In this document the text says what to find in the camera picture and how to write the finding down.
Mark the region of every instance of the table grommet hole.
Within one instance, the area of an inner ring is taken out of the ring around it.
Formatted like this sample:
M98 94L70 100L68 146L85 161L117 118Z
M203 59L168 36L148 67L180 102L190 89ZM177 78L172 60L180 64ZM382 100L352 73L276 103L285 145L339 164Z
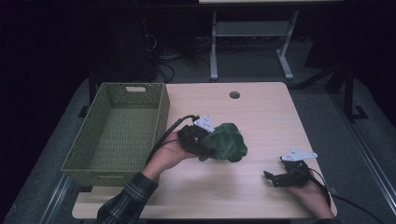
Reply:
M230 92L230 97L233 99L238 99L239 97L241 97L241 94L238 91L232 91Z

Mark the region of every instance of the green plush toy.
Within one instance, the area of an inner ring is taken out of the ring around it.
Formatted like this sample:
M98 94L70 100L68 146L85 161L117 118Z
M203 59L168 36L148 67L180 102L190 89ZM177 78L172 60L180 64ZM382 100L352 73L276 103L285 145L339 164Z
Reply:
M233 123L222 123L213 133L201 139L199 144L210 150L208 155L199 157L200 161L211 158L237 162L248 154L244 138Z

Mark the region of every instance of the person's right hand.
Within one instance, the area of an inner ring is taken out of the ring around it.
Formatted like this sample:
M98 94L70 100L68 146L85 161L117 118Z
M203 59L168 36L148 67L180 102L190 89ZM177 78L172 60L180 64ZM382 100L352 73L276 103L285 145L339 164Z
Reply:
M293 194L300 203L312 213L317 219L334 218L334 214L327 205L326 197L323 191L312 181L308 181L303 187L286 187L284 188Z

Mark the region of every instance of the plaid shirt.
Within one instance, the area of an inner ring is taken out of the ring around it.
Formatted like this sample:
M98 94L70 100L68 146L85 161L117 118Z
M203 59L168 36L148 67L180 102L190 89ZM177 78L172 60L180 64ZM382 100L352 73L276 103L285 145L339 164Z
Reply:
M158 184L137 173L122 192L99 209L96 223L137 223Z

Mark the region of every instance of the wicker basket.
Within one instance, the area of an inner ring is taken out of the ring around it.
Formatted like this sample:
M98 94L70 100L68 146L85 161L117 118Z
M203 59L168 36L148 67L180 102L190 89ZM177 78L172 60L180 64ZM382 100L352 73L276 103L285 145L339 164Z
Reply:
M62 171L82 186L124 186L166 131L164 84L104 83Z

